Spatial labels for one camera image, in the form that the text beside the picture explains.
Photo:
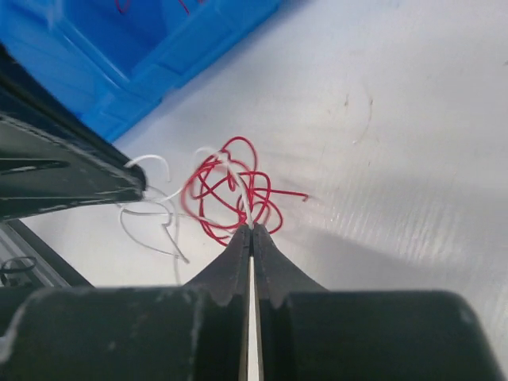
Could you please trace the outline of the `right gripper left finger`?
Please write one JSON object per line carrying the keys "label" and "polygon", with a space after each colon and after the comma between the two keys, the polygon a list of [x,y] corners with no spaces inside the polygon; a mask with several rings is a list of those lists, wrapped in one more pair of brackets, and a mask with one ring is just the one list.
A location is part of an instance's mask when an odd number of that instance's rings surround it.
{"label": "right gripper left finger", "polygon": [[244,225],[184,285],[202,301],[199,327],[193,332],[194,380],[247,379],[250,244],[251,229]]}

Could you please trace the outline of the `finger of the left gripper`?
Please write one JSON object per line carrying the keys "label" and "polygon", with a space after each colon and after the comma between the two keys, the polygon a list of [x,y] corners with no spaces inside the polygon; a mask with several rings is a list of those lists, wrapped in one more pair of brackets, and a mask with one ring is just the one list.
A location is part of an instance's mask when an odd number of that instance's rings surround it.
{"label": "finger of the left gripper", "polygon": [[144,171],[1,50],[1,219],[136,202]]}

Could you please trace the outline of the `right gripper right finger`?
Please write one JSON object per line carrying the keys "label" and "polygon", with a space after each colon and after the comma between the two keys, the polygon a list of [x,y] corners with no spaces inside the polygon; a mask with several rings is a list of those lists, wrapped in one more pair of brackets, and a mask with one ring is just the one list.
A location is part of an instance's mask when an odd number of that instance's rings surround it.
{"label": "right gripper right finger", "polygon": [[264,225],[252,230],[252,258],[260,378],[293,380],[295,376],[293,325],[287,298],[295,293],[326,292],[287,258]]}

